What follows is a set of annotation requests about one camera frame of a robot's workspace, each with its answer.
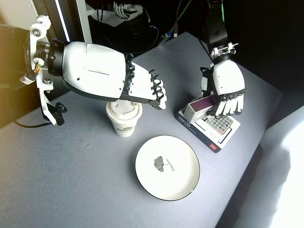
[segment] spare robotic hand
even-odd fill
[[[203,73],[201,89],[204,96],[213,93],[216,101],[206,114],[216,118],[239,115],[243,111],[246,89],[241,70],[230,59],[237,44],[227,42],[225,24],[219,13],[222,1],[213,1],[209,6],[204,28],[212,63],[208,68],[200,68]]]
[[[132,62],[132,55],[124,55],[108,47],[84,42],[65,44],[59,40],[51,43],[39,41],[50,28],[47,16],[38,16],[26,39],[24,47],[27,72],[21,75],[18,86],[28,85],[36,80],[43,116],[53,125],[64,123],[62,113],[67,109],[61,103],[53,106],[45,96],[54,85],[50,79],[43,79],[42,71],[62,77],[64,84],[77,94],[90,98],[116,101],[118,99],[149,103],[154,108],[166,108],[166,91],[163,81],[155,70],[148,71]]]

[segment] table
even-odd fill
[[[182,126],[174,113],[200,92],[200,67],[209,59],[195,37],[184,33],[134,62],[157,69],[167,109],[143,105],[134,134],[120,138],[105,102],[68,92],[57,98],[68,109],[65,124],[0,129],[0,227],[2,228],[212,228],[244,173],[282,93],[241,68],[248,92],[235,118],[240,128],[219,153]],[[19,119],[39,124],[40,109]],[[184,140],[200,162],[195,190],[178,201],[154,198],[140,185],[135,156],[150,138]]]

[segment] white plate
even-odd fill
[[[186,197],[200,177],[195,152],[183,140],[167,135],[152,138],[140,148],[135,170],[147,192],[163,200]]]

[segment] dark background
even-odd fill
[[[35,0],[38,13],[48,14],[51,20],[58,21],[57,12],[51,1]],[[71,24],[72,40],[82,40],[80,23],[77,20],[76,5],[74,0],[59,1],[65,19]],[[93,8],[103,5],[105,8],[112,1],[86,0]],[[105,24],[97,26],[96,21],[89,18],[94,43],[109,46],[121,52],[140,52],[148,48],[156,37],[156,31],[149,25],[156,26],[159,38],[154,46],[161,41],[161,35],[170,30],[175,22],[179,0],[130,0],[127,3],[141,4],[149,13],[151,22],[148,24],[146,15],[134,20],[128,27],[112,28]],[[179,14],[188,3],[182,0]],[[234,60],[246,67],[265,81],[269,82],[285,96],[279,105],[276,115],[270,125],[276,123],[286,115],[304,104],[304,77],[302,63],[302,40],[304,40],[303,6],[299,0],[286,1],[261,1],[261,0],[224,0],[225,24],[229,40],[238,42],[237,53]],[[200,39],[204,39],[201,25],[204,21],[208,7],[205,0],[193,0],[179,21],[179,33],[187,31]],[[64,39],[58,32],[61,27],[53,23],[55,34],[53,37]],[[129,28],[136,28],[135,32],[142,30],[143,35],[132,36]],[[66,92],[64,89],[55,89],[50,99]],[[34,84],[19,91],[8,93],[14,118],[39,107],[37,89]],[[8,115],[7,102],[0,94],[0,126],[11,121]]]

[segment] calculator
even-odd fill
[[[210,117],[207,118],[205,122],[218,133],[223,134],[231,126],[233,121],[229,117],[221,117],[219,119],[216,119],[215,117]]]

